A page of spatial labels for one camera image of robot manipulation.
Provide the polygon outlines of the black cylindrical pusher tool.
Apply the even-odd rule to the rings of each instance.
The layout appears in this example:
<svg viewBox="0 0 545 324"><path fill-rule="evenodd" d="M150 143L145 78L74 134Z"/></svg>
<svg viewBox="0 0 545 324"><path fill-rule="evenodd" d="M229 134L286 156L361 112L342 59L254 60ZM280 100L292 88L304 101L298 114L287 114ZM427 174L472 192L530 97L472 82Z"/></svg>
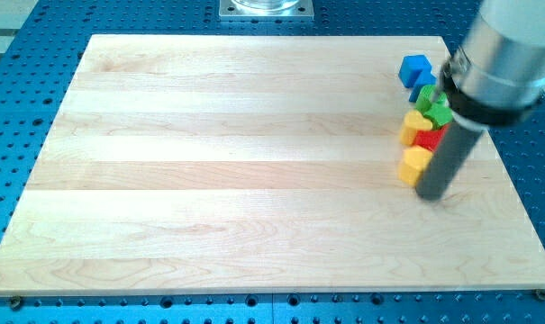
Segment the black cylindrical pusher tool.
<svg viewBox="0 0 545 324"><path fill-rule="evenodd" d="M425 201L438 201L482 135L482 129L470 129L453 122L415 186L418 196Z"/></svg>

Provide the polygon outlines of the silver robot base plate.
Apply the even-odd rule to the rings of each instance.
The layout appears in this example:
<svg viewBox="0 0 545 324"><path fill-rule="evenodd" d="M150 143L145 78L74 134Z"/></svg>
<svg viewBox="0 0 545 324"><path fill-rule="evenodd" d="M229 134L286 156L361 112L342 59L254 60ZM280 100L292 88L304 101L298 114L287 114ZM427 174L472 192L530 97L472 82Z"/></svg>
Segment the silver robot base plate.
<svg viewBox="0 0 545 324"><path fill-rule="evenodd" d="M220 0L222 20L313 19L313 0Z"/></svg>

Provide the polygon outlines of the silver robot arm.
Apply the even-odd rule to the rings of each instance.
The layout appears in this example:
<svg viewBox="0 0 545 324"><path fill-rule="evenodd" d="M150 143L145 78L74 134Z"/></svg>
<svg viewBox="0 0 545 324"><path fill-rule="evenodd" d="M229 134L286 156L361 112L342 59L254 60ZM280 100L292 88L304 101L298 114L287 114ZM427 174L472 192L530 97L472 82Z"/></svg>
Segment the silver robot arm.
<svg viewBox="0 0 545 324"><path fill-rule="evenodd" d="M454 121L415 186L439 200L483 132L514 125L545 87L545 0L483 2L466 38L442 65L435 93Z"/></svg>

